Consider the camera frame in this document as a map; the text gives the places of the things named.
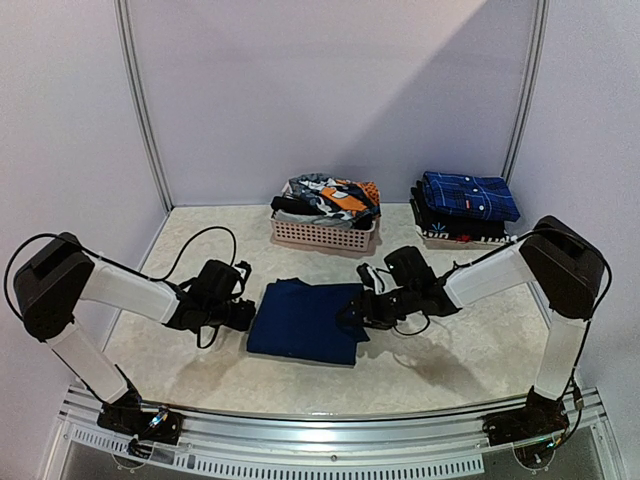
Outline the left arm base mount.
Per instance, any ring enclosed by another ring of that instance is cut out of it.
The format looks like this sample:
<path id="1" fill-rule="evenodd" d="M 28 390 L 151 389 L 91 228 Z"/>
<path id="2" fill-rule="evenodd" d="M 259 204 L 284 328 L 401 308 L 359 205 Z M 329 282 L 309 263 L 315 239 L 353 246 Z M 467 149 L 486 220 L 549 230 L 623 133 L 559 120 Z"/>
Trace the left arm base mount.
<path id="1" fill-rule="evenodd" d="M 138 400 L 120 399 L 115 403 L 104 403 L 97 419 L 103 429 L 127 435 L 128 455 L 149 459 L 153 444 L 177 445 L 185 417 L 166 407 L 145 411 Z"/>

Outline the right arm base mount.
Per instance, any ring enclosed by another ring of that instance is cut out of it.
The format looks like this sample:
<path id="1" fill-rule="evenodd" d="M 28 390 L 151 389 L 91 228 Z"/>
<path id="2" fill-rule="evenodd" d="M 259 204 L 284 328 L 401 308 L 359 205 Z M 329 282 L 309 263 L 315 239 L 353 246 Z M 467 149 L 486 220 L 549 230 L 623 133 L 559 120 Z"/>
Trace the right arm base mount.
<path id="1" fill-rule="evenodd" d="M 521 408 L 487 414 L 482 418 L 482 431 L 490 446 L 513 445 L 517 462 L 535 471 L 547 468 L 555 452 L 574 435 L 582 419 L 583 395 L 572 389 L 577 417 L 571 423 L 564 401 L 550 400 L 530 389 Z"/>

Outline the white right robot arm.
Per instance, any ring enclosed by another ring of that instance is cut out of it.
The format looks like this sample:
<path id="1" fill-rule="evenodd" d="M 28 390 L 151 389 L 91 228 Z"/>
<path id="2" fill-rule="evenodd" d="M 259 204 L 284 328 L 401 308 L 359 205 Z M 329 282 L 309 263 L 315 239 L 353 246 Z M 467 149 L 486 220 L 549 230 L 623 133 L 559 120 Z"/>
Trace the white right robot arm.
<path id="1" fill-rule="evenodd" d="M 556 409 L 550 400 L 568 388 L 584 349 L 587 324 L 611 285 L 610 266 L 595 246 L 547 215 L 529 232 L 441 276 L 413 246 L 387 255 L 385 264 L 395 288 L 376 288 L 371 268 L 361 265 L 366 288 L 338 311 L 337 324 L 389 330 L 409 314 L 446 317 L 521 284 L 537 283 L 552 312 L 533 385 L 541 397 L 523 407 L 516 422 L 527 436 L 539 435 L 554 422 Z"/>

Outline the orange patterned garment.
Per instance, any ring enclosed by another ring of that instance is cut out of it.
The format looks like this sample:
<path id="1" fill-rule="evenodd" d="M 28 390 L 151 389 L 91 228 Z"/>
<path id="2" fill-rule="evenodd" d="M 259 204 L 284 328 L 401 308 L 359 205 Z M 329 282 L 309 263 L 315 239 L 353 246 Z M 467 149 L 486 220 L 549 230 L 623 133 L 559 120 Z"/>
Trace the orange patterned garment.
<path id="1" fill-rule="evenodd" d="M 380 192 L 374 182 L 358 182 L 323 173 L 310 173 L 288 180 L 290 195 L 306 202 L 321 215 L 352 225 L 381 215 Z"/>

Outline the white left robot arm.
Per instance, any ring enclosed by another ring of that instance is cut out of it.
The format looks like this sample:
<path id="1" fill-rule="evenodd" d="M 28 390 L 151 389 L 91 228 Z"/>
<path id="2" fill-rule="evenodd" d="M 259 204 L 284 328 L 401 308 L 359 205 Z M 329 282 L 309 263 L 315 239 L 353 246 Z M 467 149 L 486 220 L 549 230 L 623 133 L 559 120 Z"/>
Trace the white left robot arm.
<path id="1" fill-rule="evenodd" d="M 104 348 L 85 332 L 80 313 L 128 312 L 178 332 L 190 332 L 199 348 L 205 333 L 246 331 L 255 316 L 243 297 L 249 263 L 209 259 L 198 274 L 179 282 L 153 277 L 90 250 L 70 232 L 40 233 L 7 261 L 2 288 L 8 307 L 26 332 L 47 345 L 102 403 L 128 434 L 148 426 L 148 412 L 132 398 L 137 390 Z"/>

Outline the navy blue Mickey t-shirt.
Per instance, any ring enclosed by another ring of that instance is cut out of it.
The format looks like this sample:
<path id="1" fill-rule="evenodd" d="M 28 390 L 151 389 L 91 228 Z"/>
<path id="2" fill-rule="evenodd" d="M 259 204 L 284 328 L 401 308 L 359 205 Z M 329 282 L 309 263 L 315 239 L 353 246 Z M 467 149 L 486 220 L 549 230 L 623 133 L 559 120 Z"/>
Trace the navy blue Mickey t-shirt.
<path id="1" fill-rule="evenodd" d="M 363 291 L 358 283 L 309 285 L 298 278 L 267 285 L 250 329 L 252 354 L 353 367 L 364 328 L 336 316 Z"/>

